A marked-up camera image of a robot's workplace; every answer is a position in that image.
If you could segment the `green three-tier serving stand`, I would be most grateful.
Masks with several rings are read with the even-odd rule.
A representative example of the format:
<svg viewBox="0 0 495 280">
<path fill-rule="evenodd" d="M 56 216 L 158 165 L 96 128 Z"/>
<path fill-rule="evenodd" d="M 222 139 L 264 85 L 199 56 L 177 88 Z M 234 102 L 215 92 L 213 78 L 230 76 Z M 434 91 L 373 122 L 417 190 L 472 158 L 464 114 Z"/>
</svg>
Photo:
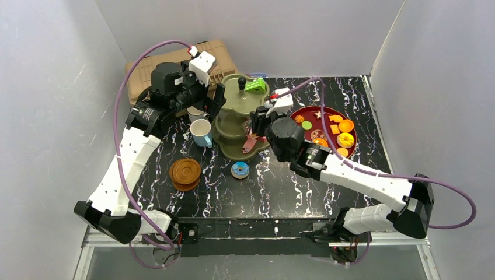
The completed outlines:
<svg viewBox="0 0 495 280">
<path fill-rule="evenodd" d="M 233 73 L 221 81 L 225 85 L 226 103 L 213 121 L 212 134 L 223 155 L 234 161 L 249 161 L 258 152 L 269 146 L 267 141 L 258 141 L 250 153 L 246 155 L 242 153 L 242 146 L 247 140 L 242 123 L 250 120 L 250 112 L 262 106 L 270 93 L 267 83 L 267 89 L 264 93 L 246 92 L 246 83 L 254 79 L 256 78 L 241 73 Z"/>
</svg>

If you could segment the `blue frosted donut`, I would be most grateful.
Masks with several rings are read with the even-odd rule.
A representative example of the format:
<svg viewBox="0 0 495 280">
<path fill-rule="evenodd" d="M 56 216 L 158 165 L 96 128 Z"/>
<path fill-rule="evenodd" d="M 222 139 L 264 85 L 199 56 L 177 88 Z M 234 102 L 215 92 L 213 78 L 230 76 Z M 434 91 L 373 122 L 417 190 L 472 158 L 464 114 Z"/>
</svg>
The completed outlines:
<svg viewBox="0 0 495 280">
<path fill-rule="evenodd" d="M 238 180 L 245 179 L 250 173 L 250 167 L 245 162 L 235 162 L 231 167 L 231 174 Z"/>
</svg>

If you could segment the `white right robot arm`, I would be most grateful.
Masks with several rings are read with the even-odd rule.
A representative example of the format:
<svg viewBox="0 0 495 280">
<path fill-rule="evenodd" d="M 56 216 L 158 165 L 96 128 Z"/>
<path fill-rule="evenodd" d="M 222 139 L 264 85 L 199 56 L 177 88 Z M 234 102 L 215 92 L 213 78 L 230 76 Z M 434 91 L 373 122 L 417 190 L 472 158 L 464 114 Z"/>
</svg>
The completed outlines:
<svg viewBox="0 0 495 280">
<path fill-rule="evenodd" d="M 260 106 L 251 112 L 250 128 L 266 137 L 277 160 L 288 162 L 297 175 L 335 183 L 379 201 L 364 208 L 343 208 L 337 218 L 307 237 L 343 239 L 389 229 L 415 239 L 427 236 L 434 196 L 425 177 L 396 179 L 361 164 L 350 167 L 337 152 L 307 141 L 293 119 L 272 108 Z"/>
</svg>

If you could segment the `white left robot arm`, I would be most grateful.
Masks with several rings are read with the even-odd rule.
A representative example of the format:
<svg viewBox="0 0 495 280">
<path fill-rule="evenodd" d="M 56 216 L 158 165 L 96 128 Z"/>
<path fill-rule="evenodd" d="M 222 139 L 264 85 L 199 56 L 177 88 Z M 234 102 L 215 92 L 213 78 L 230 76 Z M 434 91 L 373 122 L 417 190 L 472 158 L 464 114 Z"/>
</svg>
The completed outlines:
<svg viewBox="0 0 495 280">
<path fill-rule="evenodd" d="M 114 132 L 116 154 L 86 201 L 78 201 L 74 214 L 92 228 L 122 244 L 135 236 L 159 234 L 168 243 L 171 214 L 161 210 L 143 210 L 133 198 L 133 189 L 144 167 L 160 145 L 165 129 L 176 114 L 191 106 L 203 110 L 209 118 L 218 115 L 225 104 L 225 86 L 218 84 L 215 96 L 208 97 L 212 58 L 162 62 L 151 72 L 151 84 L 137 97 L 126 119 L 122 135 Z"/>
</svg>

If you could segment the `pink swirl roll cake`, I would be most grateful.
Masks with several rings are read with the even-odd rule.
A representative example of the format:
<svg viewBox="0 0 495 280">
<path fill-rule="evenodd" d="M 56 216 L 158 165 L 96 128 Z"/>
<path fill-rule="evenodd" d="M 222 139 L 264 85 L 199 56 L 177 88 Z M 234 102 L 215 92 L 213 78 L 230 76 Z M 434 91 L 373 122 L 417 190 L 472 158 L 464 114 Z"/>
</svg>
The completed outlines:
<svg viewBox="0 0 495 280">
<path fill-rule="evenodd" d="M 250 153 L 253 148 L 255 147 L 255 145 L 258 143 L 258 139 L 257 138 L 249 138 L 246 140 L 246 142 L 243 144 L 242 146 L 242 153 L 243 154 L 248 154 Z"/>
</svg>

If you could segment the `green cube sweet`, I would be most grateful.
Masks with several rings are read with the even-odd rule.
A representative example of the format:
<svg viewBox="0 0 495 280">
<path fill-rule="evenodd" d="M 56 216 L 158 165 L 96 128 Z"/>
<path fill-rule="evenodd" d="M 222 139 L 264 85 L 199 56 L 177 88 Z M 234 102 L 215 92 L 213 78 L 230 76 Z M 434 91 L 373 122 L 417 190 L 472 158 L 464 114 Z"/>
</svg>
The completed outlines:
<svg viewBox="0 0 495 280">
<path fill-rule="evenodd" d="M 267 84 L 263 78 L 256 78 L 245 85 L 246 92 L 264 93 L 267 89 Z"/>
</svg>

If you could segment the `red round lacquer tray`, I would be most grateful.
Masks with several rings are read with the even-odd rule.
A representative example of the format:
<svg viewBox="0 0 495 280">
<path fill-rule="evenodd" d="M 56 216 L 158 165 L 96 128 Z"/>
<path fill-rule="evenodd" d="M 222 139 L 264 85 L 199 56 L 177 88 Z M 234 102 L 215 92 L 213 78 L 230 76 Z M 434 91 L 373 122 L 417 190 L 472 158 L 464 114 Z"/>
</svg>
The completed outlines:
<svg viewBox="0 0 495 280">
<path fill-rule="evenodd" d="M 302 127 L 305 139 L 314 144 L 329 147 L 334 144 L 337 152 L 344 158 L 349 158 L 357 146 L 357 134 L 354 123 L 342 113 L 325 107 L 308 106 L 292 113 L 297 125 Z"/>
</svg>

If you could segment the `orange glazed donut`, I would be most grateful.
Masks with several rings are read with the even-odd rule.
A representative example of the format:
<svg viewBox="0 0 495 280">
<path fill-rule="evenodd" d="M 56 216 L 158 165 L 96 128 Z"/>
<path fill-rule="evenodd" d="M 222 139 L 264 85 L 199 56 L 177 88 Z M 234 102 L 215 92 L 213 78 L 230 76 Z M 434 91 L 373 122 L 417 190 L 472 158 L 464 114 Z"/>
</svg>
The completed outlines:
<svg viewBox="0 0 495 280">
<path fill-rule="evenodd" d="M 323 147 L 327 147 L 327 148 L 329 147 L 327 140 L 325 140 L 324 138 L 315 138 L 312 142 L 314 144 L 317 144 L 317 145 L 320 145 Z"/>
</svg>

